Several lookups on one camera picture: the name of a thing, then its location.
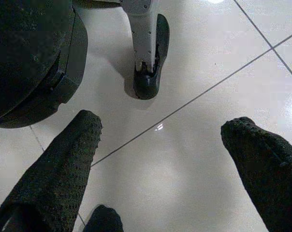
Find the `tile grout line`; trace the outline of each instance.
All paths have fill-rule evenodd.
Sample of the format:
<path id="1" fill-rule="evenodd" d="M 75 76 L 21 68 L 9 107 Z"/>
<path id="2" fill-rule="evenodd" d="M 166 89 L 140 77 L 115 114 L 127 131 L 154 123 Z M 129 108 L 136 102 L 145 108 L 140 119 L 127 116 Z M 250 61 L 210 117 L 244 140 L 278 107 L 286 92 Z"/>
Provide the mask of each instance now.
<path id="1" fill-rule="evenodd" d="M 248 65 L 250 65 L 251 63 L 253 63 L 254 61 L 256 61 L 257 59 L 259 59 L 260 57 L 264 56 L 266 53 L 268 53 L 271 50 L 272 49 L 270 48 L 267 51 L 263 52 L 262 54 L 260 54 L 259 56 L 257 56 L 255 59 L 251 60 L 250 62 L 248 62 L 247 64 L 243 65 L 241 68 L 239 68 L 238 70 L 234 71 L 232 74 L 228 75 L 227 77 L 225 77 L 224 79 L 222 79 L 221 81 L 219 81 L 218 83 L 216 83 L 215 85 L 213 85 L 212 87 L 210 87 L 209 89 L 207 89 L 206 91 L 204 91 L 203 93 L 199 94 L 197 97 L 193 98 L 192 100 L 190 100 L 189 102 L 187 102 L 183 106 L 181 106 L 178 109 L 176 109 L 173 112 L 171 112 L 168 116 L 166 116 L 163 119 L 161 119 L 160 121 L 156 122 L 155 124 L 153 124 L 152 126 L 150 126 L 148 129 L 146 129 L 143 132 L 139 133 L 138 135 L 136 135 L 135 137 L 133 137 L 132 139 L 130 139 L 128 142 L 126 142 L 125 144 L 123 144 L 122 146 L 120 146 L 119 148 L 117 148 L 116 150 L 112 151 L 111 153 L 109 153 L 108 155 L 106 155 L 105 157 L 103 157 L 102 159 L 100 159 L 99 161 L 97 161 L 94 164 L 92 164 L 91 167 L 93 167 L 94 165 L 100 163 L 101 161 L 103 161 L 107 157 L 111 156 L 115 152 L 119 151 L 121 148 L 123 148 L 127 144 L 131 143 L 133 140 L 137 139 L 138 137 L 140 137 L 141 135 L 143 135 L 144 133 L 146 133 L 147 131 L 149 131 L 154 126 L 158 125 L 159 123 L 163 122 L 164 120 L 166 120 L 167 118 L 169 118 L 173 114 L 177 113 L 178 111 L 180 111 L 181 109 L 183 109 L 184 107 L 186 107 L 187 105 L 189 105 L 190 103 L 192 103 L 193 101 L 197 100 L 199 97 L 201 97 L 202 95 L 206 94 L 207 92 L 209 92 L 210 90 L 212 90 L 213 88 L 215 88 L 216 86 L 218 86 L 219 84 L 221 84 L 222 82 L 226 81 L 231 76 L 233 76 L 237 72 L 241 71 L 242 69 L 244 69 L 245 67 L 247 67 Z"/>
<path id="2" fill-rule="evenodd" d="M 84 224 L 84 226 L 86 226 L 86 224 L 85 224 L 84 220 L 82 219 L 82 216 L 80 216 L 79 212 L 78 212 L 78 216 L 82 220 L 82 223 Z"/>
<path id="3" fill-rule="evenodd" d="M 258 33 L 263 37 L 263 39 L 267 42 L 267 44 L 270 46 L 270 48 L 274 51 L 274 53 L 276 54 L 276 56 L 279 58 L 279 60 L 283 63 L 283 65 L 286 67 L 286 69 L 290 72 L 290 74 L 292 75 L 292 70 L 289 68 L 289 66 L 286 64 L 286 62 L 284 62 L 284 60 L 280 57 L 280 55 L 277 53 L 277 51 L 275 50 L 275 47 L 278 47 L 279 45 L 281 45 L 282 43 L 284 43 L 285 41 L 287 41 L 288 39 L 292 38 L 292 35 L 290 35 L 289 37 L 287 37 L 285 40 L 281 41 L 280 43 L 278 43 L 276 46 L 272 46 L 270 44 L 270 42 L 267 40 L 267 38 L 262 34 L 262 32 L 259 30 L 259 28 L 254 24 L 254 22 L 252 21 L 252 19 L 249 17 L 249 15 L 245 12 L 245 10 L 240 6 L 240 4 L 234 0 L 234 2 L 237 4 L 237 6 L 239 7 L 239 9 L 244 13 L 244 15 L 247 17 L 247 19 L 251 22 L 251 24 L 255 27 L 255 29 L 258 31 Z"/>
<path id="4" fill-rule="evenodd" d="M 35 137 L 36 141 L 39 143 L 39 145 L 40 145 L 40 147 L 41 147 L 42 151 L 43 151 L 43 152 L 45 152 L 45 150 L 44 150 L 44 148 L 43 148 L 42 144 L 40 143 L 40 141 L 39 141 L 39 138 L 36 136 L 36 134 L 35 134 L 35 132 L 34 132 L 34 130 L 33 130 L 33 128 L 32 128 L 32 126 L 29 126 L 29 127 L 30 127 L 30 129 L 31 129 L 32 133 L 34 134 L 34 137 Z"/>

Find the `glossy floor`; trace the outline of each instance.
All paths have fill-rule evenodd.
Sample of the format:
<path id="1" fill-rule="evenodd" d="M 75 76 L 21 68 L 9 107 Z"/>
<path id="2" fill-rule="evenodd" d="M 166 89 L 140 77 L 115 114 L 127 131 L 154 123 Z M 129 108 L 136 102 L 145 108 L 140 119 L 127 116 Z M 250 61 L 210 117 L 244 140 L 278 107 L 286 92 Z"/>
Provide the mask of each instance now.
<path id="1" fill-rule="evenodd" d="M 84 80 L 54 116 L 0 129 L 0 204 L 87 109 L 104 128 L 74 231 L 100 203 L 117 210 L 126 232 L 267 231 L 220 127 L 248 116 L 292 144 L 292 0 L 161 0 L 170 49 L 160 92 L 149 101 L 131 90 L 133 48 L 122 9 L 77 11 L 89 37 Z"/>

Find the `white tile floor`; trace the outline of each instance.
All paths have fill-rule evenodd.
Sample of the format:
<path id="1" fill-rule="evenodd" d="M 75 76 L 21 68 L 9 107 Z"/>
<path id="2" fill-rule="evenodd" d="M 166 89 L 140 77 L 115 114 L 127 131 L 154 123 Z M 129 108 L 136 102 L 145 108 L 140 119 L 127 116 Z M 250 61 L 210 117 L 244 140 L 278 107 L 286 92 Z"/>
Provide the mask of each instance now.
<path id="1" fill-rule="evenodd" d="M 40 146 L 88 109 L 104 129 L 80 207 L 83 221 L 103 203 L 117 210 L 125 232 L 267 231 L 220 127 L 248 116 L 292 144 L 292 0 L 238 3 L 161 0 L 171 42 L 160 92 L 149 101 L 130 91 L 132 41 L 122 9 L 79 7 L 89 37 L 82 85 L 33 131 L 0 129 L 0 204 Z M 278 55 L 247 16 L 271 46 L 289 38 L 275 48 Z M 81 218 L 75 232 L 83 230 Z"/>

